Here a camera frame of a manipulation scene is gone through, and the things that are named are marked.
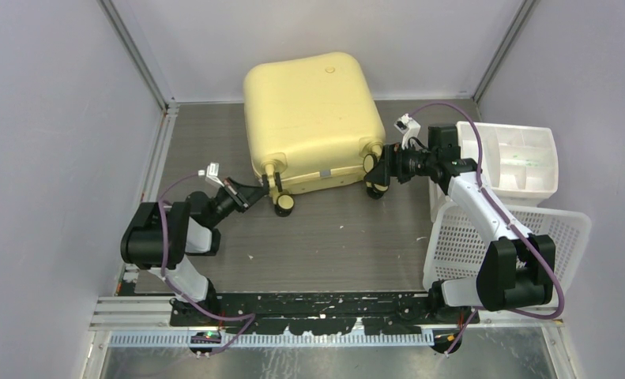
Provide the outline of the white divided organizer tray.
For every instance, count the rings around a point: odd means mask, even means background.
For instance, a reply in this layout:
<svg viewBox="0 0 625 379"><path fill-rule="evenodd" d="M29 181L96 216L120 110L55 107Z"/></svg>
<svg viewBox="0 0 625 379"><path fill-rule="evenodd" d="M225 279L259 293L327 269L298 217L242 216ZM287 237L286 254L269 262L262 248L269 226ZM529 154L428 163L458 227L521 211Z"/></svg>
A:
<svg viewBox="0 0 625 379"><path fill-rule="evenodd" d="M506 205L536 207L559 188L559 161L546 127L478 122L483 182Z"/></svg>

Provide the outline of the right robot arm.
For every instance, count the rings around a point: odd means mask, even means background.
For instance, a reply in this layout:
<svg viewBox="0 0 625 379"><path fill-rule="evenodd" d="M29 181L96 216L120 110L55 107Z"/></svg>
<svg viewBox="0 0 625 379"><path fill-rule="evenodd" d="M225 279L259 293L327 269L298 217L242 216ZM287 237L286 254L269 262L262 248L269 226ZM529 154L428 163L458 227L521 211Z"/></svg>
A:
<svg viewBox="0 0 625 379"><path fill-rule="evenodd" d="M406 137L363 159L370 197L381 197L392 179L405 183L415 176L428 177L464 211L486 246L476 275L431 285L428 312L443 324L452 321L460 307L524 313L529 306L563 296L554 273L554 241L534 234L506 209L484 183L480 163L462 157L455 126L430 126L427 145Z"/></svg>

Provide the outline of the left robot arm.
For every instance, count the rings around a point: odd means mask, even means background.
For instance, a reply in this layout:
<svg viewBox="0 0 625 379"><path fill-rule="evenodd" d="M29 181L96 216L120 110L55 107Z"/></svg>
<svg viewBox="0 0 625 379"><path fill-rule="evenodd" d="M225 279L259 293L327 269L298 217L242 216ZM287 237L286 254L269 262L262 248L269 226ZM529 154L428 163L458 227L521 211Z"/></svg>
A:
<svg viewBox="0 0 625 379"><path fill-rule="evenodd" d="M152 273L167 284L175 299L189 305L189 315L201 326L220 315L213 283L190 262L190 256L213 256L220 247L217 225L233 212L244 213L269 192L264 179L258 186L223 180L214 197L195 191L184 201L140 204L120 242L122 260Z"/></svg>

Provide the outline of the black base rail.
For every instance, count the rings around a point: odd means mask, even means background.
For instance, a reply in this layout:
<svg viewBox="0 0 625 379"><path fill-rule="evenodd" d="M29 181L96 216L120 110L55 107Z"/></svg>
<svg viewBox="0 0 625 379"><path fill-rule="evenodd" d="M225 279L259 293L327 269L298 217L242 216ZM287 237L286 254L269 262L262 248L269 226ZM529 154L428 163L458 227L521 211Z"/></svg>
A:
<svg viewBox="0 0 625 379"><path fill-rule="evenodd" d="M424 325L461 326L469 307L435 308L425 291L219 293L203 308L171 298L175 327L220 327L225 332L256 335L346 335L363 326L369 336L415 334Z"/></svg>

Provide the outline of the white perforated plastic basket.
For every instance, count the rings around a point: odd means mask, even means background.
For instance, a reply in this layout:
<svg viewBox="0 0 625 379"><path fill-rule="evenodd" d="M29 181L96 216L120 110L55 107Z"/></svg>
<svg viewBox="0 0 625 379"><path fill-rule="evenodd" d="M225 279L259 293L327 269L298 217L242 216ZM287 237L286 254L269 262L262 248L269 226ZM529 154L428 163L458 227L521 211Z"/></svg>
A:
<svg viewBox="0 0 625 379"><path fill-rule="evenodd" d="M591 232L581 212L509 206L510 221L484 221L453 202L433 224L423 286L439 306L487 311L557 306Z"/></svg>

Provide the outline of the yellow hard-shell suitcase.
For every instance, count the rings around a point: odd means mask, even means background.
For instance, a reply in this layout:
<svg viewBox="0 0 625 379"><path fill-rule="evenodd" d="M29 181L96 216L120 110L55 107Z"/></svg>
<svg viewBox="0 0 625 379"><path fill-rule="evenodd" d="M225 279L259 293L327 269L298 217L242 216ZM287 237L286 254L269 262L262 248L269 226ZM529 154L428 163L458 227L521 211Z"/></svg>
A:
<svg viewBox="0 0 625 379"><path fill-rule="evenodd" d="M386 131L361 65L350 54L262 63L243 80L250 161L278 216L299 194L363 181Z"/></svg>

